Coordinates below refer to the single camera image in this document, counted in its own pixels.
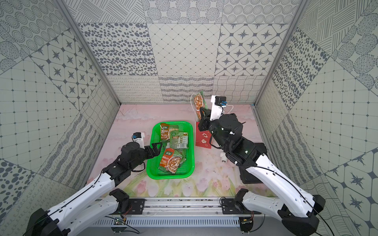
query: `red envelope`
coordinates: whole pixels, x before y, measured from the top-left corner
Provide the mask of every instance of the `red envelope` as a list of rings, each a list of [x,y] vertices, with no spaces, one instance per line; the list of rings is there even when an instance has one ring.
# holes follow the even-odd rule
[[[198,129],[199,122],[195,123],[195,145],[203,148],[210,148],[210,131],[199,131]]]

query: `wavy line pattern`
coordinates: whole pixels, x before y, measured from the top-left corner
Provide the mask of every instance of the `wavy line pattern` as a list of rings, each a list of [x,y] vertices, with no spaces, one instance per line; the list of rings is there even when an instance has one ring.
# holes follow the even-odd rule
[[[214,77],[211,76],[159,76],[164,102],[190,102],[193,93],[203,91],[205,98],[212,95]]]

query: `pink floral mat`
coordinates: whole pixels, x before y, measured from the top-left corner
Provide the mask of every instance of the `pink floral mat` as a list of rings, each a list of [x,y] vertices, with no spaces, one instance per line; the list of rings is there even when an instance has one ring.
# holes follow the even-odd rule
[[[232,113],[240,122],[246,122],[244,137],[253,142],[262,141],[251,106],[235,105]],[[145,132],[147,145],[153,126],[164,121],[188,121],[195,127],[195,113],[190,105],[121,105],[88,181],[115,160],[121,147],[131,141],[133,133]],[[117,187],[131,197],[233,197],[241,188],[263,196],[275,196],[265,184],[243,184],[239,168],[229,161],[221,162],[220,150],[195,146],[194,151],[195,170],[186,179],[154,180],[142,171],[131,173]]]

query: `green food package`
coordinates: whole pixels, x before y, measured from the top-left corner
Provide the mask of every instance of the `green food package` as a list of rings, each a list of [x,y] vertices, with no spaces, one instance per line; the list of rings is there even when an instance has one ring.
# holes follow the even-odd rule
[[[170,147],[173,149],[188,149],[189,135],[187,132],[172,131],[170,133]]]
[[[167,148],[164,150],[164,155],[161,157],[159,170],[164,172],[170,172],[175,174],[177,169],[182,164],[183,156],[177,150],[173,148]]]

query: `seasoning packet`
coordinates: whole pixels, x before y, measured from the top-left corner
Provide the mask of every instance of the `seasoning packet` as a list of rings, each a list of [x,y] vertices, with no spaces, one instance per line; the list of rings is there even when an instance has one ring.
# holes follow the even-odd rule
[[[179,151],[174,150],[173,148],[167,148],[160,160],[159,170],[175,174],[180,164],[182,164],[182,160],[183,156]]]
[[[197,93],[197,95],[193,98],[193,103],[195,106],[195,113],[197,114],[198,120],[201,119],[200,108],[204,107],[205,109],[208,108],[205,102],[205,98],[203,97],[203,91]]]
[[[170,146],[174,149],[188,149],[188,133],[182,131],[172,131],[170,133]]]
[[[169,141],[170,133],[178,131],[178,125],[168,125],[167,123],[160,123],[160,140],[162,142]]]
[[[169,125],[166,123],[160,123],[160,140],[161,141],[168,141],[169,140]]]

